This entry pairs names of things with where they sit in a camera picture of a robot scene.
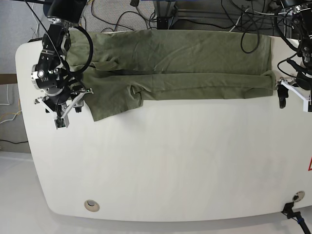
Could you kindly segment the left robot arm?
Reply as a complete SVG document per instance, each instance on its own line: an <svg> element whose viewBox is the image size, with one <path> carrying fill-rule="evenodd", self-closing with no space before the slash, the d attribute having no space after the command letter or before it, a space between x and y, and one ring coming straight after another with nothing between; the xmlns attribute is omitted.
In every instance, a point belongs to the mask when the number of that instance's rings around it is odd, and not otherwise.
<svg viewBox="0 0 312 234"><path fill-rule="evenodd" d="M296 72L297 75L290 75L279 69L286 77L281 77L277 82L277 94L279 107L286 107L286 99L289 97L289 90L293 91L303 100L303 111L312 111L312 2L307 0L278 0L278 8L274 13L273 24L280 38L295 51L289 58L280 61L277 65L286 62ZM277 17L282 10L290 9L292 28L299 34L297 47L286 38L281 32Z"/></svg>

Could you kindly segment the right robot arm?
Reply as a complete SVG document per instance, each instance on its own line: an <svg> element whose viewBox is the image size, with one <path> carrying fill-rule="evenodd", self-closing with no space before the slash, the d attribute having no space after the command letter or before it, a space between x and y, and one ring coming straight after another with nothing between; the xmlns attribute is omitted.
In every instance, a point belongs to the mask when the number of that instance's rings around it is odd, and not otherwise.
<svg viewBox="0 0 312 234"><path fill-rule="evenodd" d="M42 51L32 68L31 81L37 90L45 93L35 99L35 103L44 106L60 128L66 126L67 115L72 109L81 112L83 97L92 93L92 89L83 84L83 72L91 63L94 46L90 35L79 24L87 4L85 0L49 0L48 4L46 17L51 24L42 37ZM71 27L86 36L89 44L87 61L77 71L71 71L65 60L71 47Z"/></svg>

